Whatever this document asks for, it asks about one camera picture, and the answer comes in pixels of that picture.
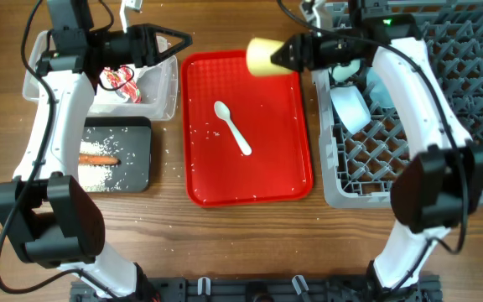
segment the red plastic tray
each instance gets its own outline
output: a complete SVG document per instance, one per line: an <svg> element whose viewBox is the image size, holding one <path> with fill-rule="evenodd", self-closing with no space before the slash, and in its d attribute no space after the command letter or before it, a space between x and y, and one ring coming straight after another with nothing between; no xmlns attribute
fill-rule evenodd
<svg viewBox="0 0 483 302"><path fill-rule="evenodd" d="M185 181L199 206L297 200L313 186L298 74L254 77L245 56L194 54L182 64ZM216 116L216 101L231 110L251 155Z"/></svg>

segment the wooden table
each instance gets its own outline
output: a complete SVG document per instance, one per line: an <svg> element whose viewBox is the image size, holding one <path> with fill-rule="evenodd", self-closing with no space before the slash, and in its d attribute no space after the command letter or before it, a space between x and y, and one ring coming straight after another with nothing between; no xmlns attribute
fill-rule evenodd
<svg viewBox="0 0 483 302"><path fill-rule="evenodd" d="M21 97L24 68L19 45L33 0L0 0L0 182L9 181L29 140L36 106ZM95 1L91 10L97 25L107 22ZM294 11L299 1L288 1ZM120 1L109 1L115 13ZM244 49L254 37L286 39L302 31L273 0L198 1L146 0L144 13L131 14L132 23L155 23L193 34L194 44L178 55L179 62L194 52ZM29 45L39 31L50 28L45 5L34 19ZM116 21L114 29L120 29ZM323 196L318 154L318 105L309 74L304 74L304 101L312 148L314 188L303 200L260 206L203 210L184 190L180 110L169 122L155 122L154 140L161 142L159 166L169 169L151 179L142 194L95 194L106 220L107 240L125 258L139 263L150 277L189 279L291 277L302 273L324 277L331 273L363 273L384 247L393 214L381 210L338 210ZM470 220L465 250L458 257L441 248L425 272L441 275L447 301L483 300L483 207ZM456 232L449 236L455 242ZM3 277L13 287L36 284L55 273L18 261L6 244ZM0 301L66 301L72 277L33 294L11 296L0 290Z"/></svg>

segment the dish rack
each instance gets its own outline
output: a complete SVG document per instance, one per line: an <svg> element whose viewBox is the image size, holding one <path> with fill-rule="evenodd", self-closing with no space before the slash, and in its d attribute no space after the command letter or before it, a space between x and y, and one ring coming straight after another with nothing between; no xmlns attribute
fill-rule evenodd
<svg viewBox="0 0 483 302"><path fill-rule="evenodd" d="M415 17L447 101L472 138L483 143L483 1L388 4L394 13L411 13ZM350 27L347 3L326 3L325 9L332 16L333 28ZM356 82L366 82L366 70L354 77ZM314 71L313 81L318 92L325 200L333 207L390 206L392 182L408 165L408 141L396 110L372 103L372 87L359 85L371 122L351 134L331 105L329 72Z"/></svg>

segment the orange carrot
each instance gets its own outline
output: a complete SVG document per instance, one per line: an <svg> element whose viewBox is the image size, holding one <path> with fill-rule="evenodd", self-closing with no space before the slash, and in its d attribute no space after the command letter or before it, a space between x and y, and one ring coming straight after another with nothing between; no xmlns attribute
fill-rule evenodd
<svg viewBox="0 0 483 302"><path fill-rule="evenodd" d="M80 164L114 165L118 164L118 158L108 155L80 154Z"/></svg>

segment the spoon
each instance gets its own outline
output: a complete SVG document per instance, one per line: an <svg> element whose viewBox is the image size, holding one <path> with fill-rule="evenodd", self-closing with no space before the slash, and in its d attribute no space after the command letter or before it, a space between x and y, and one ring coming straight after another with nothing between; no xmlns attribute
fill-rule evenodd
<svg viewBox="0 0 483 302"><path fill-rule="evenodd" d="M231 129L232 135L234 135L234 139L238 143L238 147L240 147L243 155L251 155L251 147L243 138L242 134L238 131L236 126L234 126L234 123L231 120L231 111L228 110L228 107L225 105L225 103L217 101L214 104L214 110L216 111L217 117L225 121L228 127Z"/></svg>

